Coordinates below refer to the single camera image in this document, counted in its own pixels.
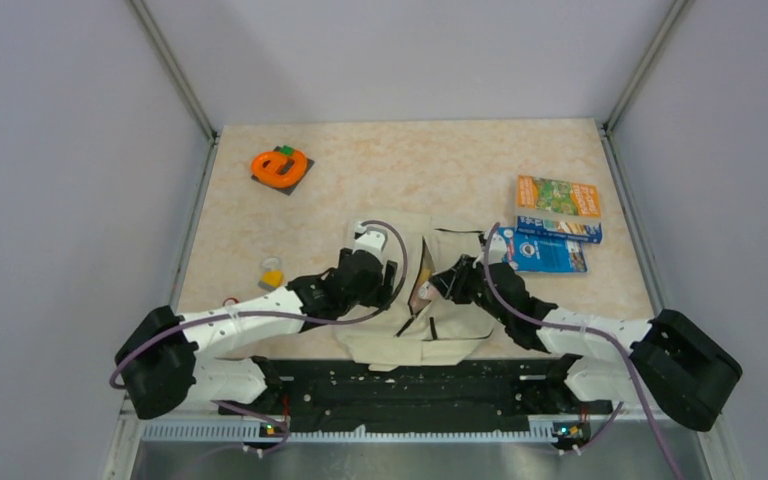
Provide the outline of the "cream canvas backpack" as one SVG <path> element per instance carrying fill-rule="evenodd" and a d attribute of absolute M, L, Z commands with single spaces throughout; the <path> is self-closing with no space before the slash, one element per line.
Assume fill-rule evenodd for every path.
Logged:
<path fill-rule="evenodd" d="M 334 329 L 353 361 L 372 371 L 451 366 L 491 337 L 497 325 L 491 315 L 474 304 L 457 305 L 428 293 L 424 287 L 432 274 L 453 267 L 462 255 L 479 257 L 484 227 L 451 216 L 395 210 L 371 210 L 352 220 L 390 224 L 402 236 L 408 256 L 398 268 L 406 275 L 403 289 L 387 311 Z"/>

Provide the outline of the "pink white correction tape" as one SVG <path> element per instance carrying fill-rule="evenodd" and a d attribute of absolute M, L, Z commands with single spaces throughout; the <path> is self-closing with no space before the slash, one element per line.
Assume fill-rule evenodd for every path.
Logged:
<path fill-rule="evenodd" d="M 413 313 L 418 313 L 423 310 L 430 302 L 430 294 L 428 290 L 429 284 L 425 282 L 414 288 L 409 299 L 409 307 Z"/>

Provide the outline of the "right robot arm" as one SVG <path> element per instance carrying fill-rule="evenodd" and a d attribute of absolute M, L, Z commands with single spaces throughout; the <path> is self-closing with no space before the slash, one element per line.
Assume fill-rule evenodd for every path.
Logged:
<path fill-rule="evenodd" d="M 546 385 L 549 404 L 648 404 L 679 425 L 709 431 L 743 376 L 739 362 L 683 313 L 618 320 L 539 299 L 506 263 L 462 256 L 420 288 L 423 299 L 473 305 L 499 321 L 515 344 L 570 359 Z"/>

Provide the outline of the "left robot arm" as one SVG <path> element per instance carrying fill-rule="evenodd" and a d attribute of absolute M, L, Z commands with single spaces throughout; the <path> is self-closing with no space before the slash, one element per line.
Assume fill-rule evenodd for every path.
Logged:
<path fill-rule="evenodd" d="M 318 326 L 352 325 L 386 311 L 401 292 L 399 263 L 380 252 L 344 248 L 336 266 L 303 275 L 260 297 L 213 310 L 150 310 L 114 356 L 109 383 L 127 393 L 138 418 L 161 417 L 187 403 L 231 401 L 268 413 L 280 386 L 262 362 L 225 354 Z"/>

